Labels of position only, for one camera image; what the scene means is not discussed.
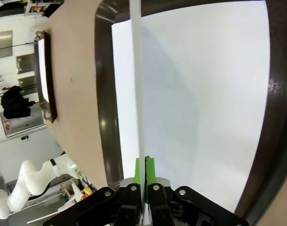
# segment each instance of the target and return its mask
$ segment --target silver bolt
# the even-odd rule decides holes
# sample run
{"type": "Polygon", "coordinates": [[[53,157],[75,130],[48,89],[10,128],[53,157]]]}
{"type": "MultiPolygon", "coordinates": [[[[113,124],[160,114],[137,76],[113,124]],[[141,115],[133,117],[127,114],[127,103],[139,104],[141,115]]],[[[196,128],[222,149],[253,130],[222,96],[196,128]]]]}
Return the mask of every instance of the silver bolt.
{"type": "Polygon", "coordinates": [[[105,192],[105,196],[110,196],[111,195],[111,192],[105,192]]]}
{"type": "Polygon", "coordinates": [[[179,194],[180,194],[180,195],[185,195],[185,193],[186,193],[185,190],[180,190],[180,191],[179,191],[179,194]]]}
{"type": "Polygon", "coordinates": [[[153,190],[154,190],[154,191],[159,190],[159,186],[158,186],[158,185],[154,185],[154,186],[153,186],[153,190]]]}

